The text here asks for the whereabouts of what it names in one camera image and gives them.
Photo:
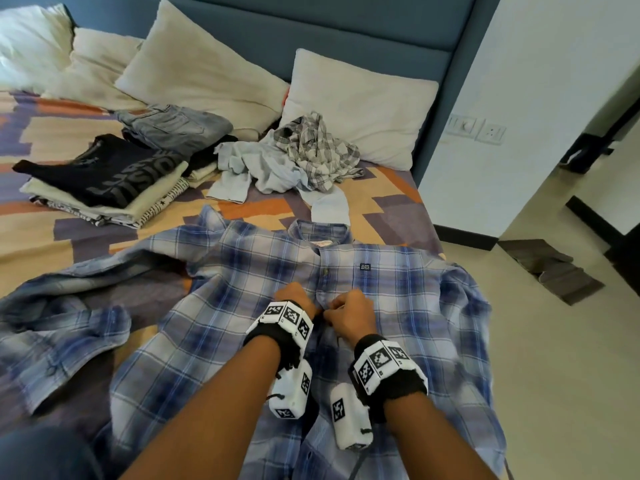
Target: pants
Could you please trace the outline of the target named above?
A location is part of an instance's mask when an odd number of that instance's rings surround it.
[[[32,426],[0,437],[3,480],[102,480],[89,445],[72,432]]]

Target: white wall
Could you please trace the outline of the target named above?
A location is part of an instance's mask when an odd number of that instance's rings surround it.
[[[500,236],[640,61],[640,0],[502,0],[453,112],[507,126],[443,134],[420,183],[434,223]]]
[[[622,234],[640,224],[640,122],[588,172],[575,195]]]

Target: pillow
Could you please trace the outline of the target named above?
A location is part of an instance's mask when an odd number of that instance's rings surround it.
[[[62,4],[0,11],[0,90],[42,94],[70,64],[71,27]]]
[[[147,39],[116,87],[148,104],[219,114],[233,124],[232,135],[257,141],[280,117],[289,85],[161,0]]]
[[[52,79],[43,97],[70,99],[112,111],[146,107],[114,86],[142,42],[141,38],[76,29],[71,65]]]
[[[299,48],[280,126],[317,111],[360,158],[395,170],[411,152],[438,92],[433,80],[379,74]]]

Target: upholstered headboard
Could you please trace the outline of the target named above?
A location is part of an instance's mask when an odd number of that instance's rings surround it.
[[[170,1],[285,80],[302,47],[375,72],[438,81],[438,98],[413,152],[419,182],[500,0]],[[0,0],[0,9],[60,2],[81,27],[144,38],[159,0]]]

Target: floor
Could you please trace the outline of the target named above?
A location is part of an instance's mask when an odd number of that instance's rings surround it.
[[[581,178],[555,170],[502,237],[545,239],[606,284],[574,306],[498,246],[444,243],[493,306],[495,407],[515,480],[638,478],[640,297],[602,255],[606,243],[564,207]]]

